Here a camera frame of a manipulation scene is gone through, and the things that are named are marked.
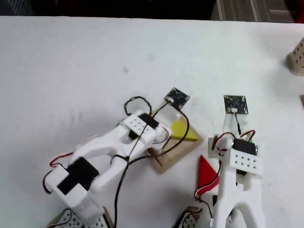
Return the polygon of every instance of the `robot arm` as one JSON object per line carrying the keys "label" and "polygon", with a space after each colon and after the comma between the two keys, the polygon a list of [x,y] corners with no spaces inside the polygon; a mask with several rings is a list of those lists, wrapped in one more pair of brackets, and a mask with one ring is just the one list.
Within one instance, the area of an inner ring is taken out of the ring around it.
{"label": "robot arm", "polygon": [[[64,169],[57,166],[46,177],[46,184],[85,223],[90,224],[90,221],[103,212],[102,207],[97,205],[90,195],[102,191],[127,165],[126,160],[113,156],[129,156],[131,161],[148,148],[161,149],[171,134],[169,126],[138,111],[104,136],[95,137],[80,146],[74,152],[69,167]],[[88,162],[88,159],[101,155],[113,157],[110,168],[102,174]]]}

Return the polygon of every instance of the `white table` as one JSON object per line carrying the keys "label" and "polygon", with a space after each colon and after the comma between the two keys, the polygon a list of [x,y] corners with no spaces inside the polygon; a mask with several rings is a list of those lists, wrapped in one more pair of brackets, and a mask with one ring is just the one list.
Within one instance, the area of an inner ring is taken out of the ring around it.
{"label": "white table", "polygon": [[[0,18],[0,221],[41,228],[64,205],[42,190],[48,162],[124,117],[145,96],[157,107],[173,87],[204,136],[222,131],[223,95],[246,95],[249,126],[265,161],[268,228],[301,227],[304,78],[284,65],[304,25],[244,22]],[[164,175],[132,166],[119,197],[120,227],[171,227],[194,203],[197,158],[207,141]],[[118,179],[98,198],[114,217]]]}

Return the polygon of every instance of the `black plastic part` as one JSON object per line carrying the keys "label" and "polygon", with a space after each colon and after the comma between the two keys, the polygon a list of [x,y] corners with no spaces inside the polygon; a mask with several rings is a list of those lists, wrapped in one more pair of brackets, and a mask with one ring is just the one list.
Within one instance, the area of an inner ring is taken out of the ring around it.
{"label": "black plastic part", "polygon": [[138,134],[136,134],[134,131],[131,130],[130,133],[129,133],[129,138],[134,140],[137,137],[138,137]]}
{"label": "black plastic part", "polygon": [[165,101],[171,103],[177,109],[181,109],[189,99],[188,95],[175,87],[164,97]]}
{"label": "black plastic part", "polygon": [[99,175],[98,170],[83,157],[69,165],[66,171],[69,175],[57,186],[64,195],[67,195],[78,183],[85,190],[89,190],[93,179]]}
{"label": "black plastic part", "polygon": [[[245,141],[242,139],[235,139],[233,141],[232,148],[237,151],[242,151],[242,152],[249,153],[249,154],[252,154],[255,156],[257,155],[256,145],[252,142],[248,142],[248,141]],[[242,171],[242,170],[237,170],[237,174],[245,176],[247,174],[247,172]]]}
{"label": "black plastic part", "polygon": [[217,195],[213,195],[212,196],[212,205],[214,206],[218,201],[218,196]]}
{"label": "black plastic part", "polygon": [[154,120],[149,114],[144,113],[139,116],[146,124],[148,124],[151,128],[155,129],[159,125],[159,122]]}

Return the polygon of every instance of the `red wire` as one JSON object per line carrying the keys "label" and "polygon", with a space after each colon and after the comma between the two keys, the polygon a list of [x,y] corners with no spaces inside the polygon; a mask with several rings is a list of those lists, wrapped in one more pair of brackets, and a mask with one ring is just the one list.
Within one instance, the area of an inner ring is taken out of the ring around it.
{"label": "red wire", "polygon": [[247,131],[247,132],[245,132],[245,133],[242,133],[242,134],[240,135],[240,137],[242,138],[243,136],[245,136],[245,135],[247,135],[247,134],[249,134],[249,133],[252,133],[251,136],[247,139],[247,141],[250,141],[250,140],[252,139],[252,137],[256,134],[256,131],[255,131],[255,130],[250,130],[250,131]]}
{"label": "red wire", "polygon": [[53,160],[51,160],[51,161],[49,162],[50,167],[56,168],[56,166],[53,165],[53,163],[54,163],[55,161],[57,161],[59,158],[64,158],[64,157],[70,156],[70,155],[72,155],[73,153],[74,153],[74,152],[70,152],[70,153],[66,153],[66,154],[62,154],[62,155],[60,155],[60,156],[57,156],[56,158],[54,158]]}
{"label": "red wire", "polygon": [[231,134],[231,135],[233,136],[233,138],[236,139],[235,135],[234,135],[232,132],[225,132],[225,133],[221,134],[221,135],[217,138],[217,141],[216,141],[216,142],[218,142],[221,138],[223,138],[223,136],[224,136],[225,134]]}

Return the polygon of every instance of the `wooden block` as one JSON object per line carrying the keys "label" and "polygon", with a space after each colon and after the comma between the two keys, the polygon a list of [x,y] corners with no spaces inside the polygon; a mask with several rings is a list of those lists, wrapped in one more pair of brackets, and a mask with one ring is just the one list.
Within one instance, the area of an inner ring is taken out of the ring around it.
{"label": "wooden block", "polygon": [[[152,162],[159,173],[166,172],[171,166],[177,163],[186,154],[197,148],[204,141],[200,134],[191,125],[189,129],[197,136],[198,139],[196,141],[183,141],[180,145],[167,154],[157,158],[152,158]],[[162,151],[169,149],[178,141],[179,140],[176,139],[170,139]],[[151,154],[155,153],[152,149],[149,149],[148,152]]]}

